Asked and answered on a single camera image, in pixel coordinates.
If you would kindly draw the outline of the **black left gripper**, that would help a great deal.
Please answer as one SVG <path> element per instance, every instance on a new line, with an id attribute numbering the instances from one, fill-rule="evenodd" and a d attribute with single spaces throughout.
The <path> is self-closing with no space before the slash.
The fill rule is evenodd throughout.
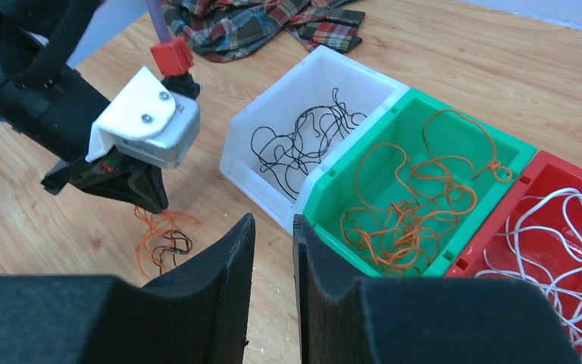
<path id="1" fill-rule="evenodd" d="M 68 184 L 81 192 L 107 199 L 129 201 L 147 212 L 161 214 L 169 202 L 162 179 L 162 170 L 148 163 L 133 163 L 133 191 L 129 187 L 131 157 L 115 147 L 94 162 L 83 158 L 60 160 L 41 180 L 52 195 L 59 194 Z"/>

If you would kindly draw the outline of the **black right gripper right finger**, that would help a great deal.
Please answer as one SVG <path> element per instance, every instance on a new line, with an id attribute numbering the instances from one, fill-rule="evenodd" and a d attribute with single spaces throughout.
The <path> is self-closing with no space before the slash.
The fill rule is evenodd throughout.
<path id="1" fill-rule="evenodd" d="M 372 278 L 293 222 L 303 363 L 577 363 L 540 291 L 509 279 Z"/>

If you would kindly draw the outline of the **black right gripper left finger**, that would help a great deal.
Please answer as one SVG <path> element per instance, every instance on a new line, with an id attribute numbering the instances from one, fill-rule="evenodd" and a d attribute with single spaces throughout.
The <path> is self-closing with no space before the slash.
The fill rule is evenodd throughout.
<path id="1" fill-rule="evenodd" d="M 0 363 L 240 363 L 255 219 L 142 287 L 112 275 L 1 275 Z"/>

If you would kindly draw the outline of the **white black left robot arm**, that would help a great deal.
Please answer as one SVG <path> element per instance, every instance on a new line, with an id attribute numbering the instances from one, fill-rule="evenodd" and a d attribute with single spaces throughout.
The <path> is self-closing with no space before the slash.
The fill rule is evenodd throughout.
<path id="1" fill-rule="evenodd" d="M 160 168 L 111 149 L 86 160 L 92 123 L 109 101 L 67 64 L 97 1 L 0 1 L 0 121 L 58 158 L 42 179 L 159 213 L 168 201 Z"/>

